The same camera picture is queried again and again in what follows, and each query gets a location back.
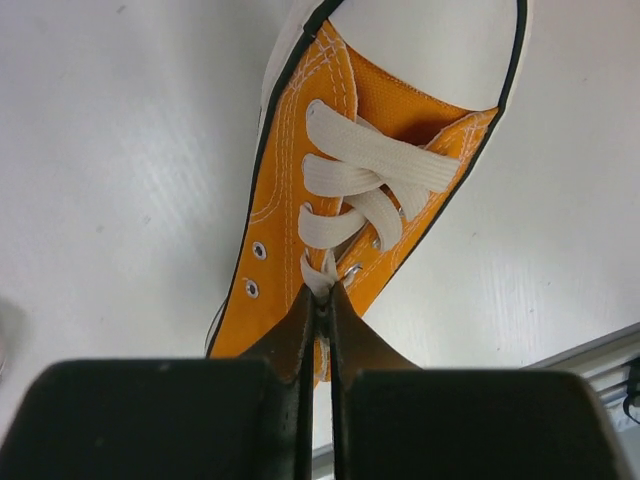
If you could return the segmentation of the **orange sneaker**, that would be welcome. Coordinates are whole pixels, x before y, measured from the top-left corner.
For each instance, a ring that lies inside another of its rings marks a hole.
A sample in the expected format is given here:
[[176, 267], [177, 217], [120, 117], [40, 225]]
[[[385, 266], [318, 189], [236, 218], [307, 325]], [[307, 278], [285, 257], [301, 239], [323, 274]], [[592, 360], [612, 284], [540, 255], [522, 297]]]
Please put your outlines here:
[[247, 220], [207, 339], [244, 353], [298, 291], [364, 314], [477, 162], [519, 75], [527, 1], [296, 1], [262, 85]]

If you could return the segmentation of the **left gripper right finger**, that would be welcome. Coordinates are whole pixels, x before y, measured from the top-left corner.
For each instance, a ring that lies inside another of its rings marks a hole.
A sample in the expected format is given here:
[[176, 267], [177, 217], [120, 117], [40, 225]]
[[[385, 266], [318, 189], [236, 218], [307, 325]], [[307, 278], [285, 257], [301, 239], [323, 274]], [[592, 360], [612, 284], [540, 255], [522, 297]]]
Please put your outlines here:
[[327, 304], [339, 479], [629, 479], [594, 390], [552, 369], [423, 369]]

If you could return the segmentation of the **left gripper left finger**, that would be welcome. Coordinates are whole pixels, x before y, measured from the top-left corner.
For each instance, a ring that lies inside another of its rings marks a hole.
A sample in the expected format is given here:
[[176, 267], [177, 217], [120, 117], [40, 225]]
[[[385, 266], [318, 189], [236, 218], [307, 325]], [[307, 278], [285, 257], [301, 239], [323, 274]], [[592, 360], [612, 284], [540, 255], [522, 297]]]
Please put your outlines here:
[[307, 479], [313, 307], [231, 359], [83, 359], [45, 369], [1, 446], [5, 479]]

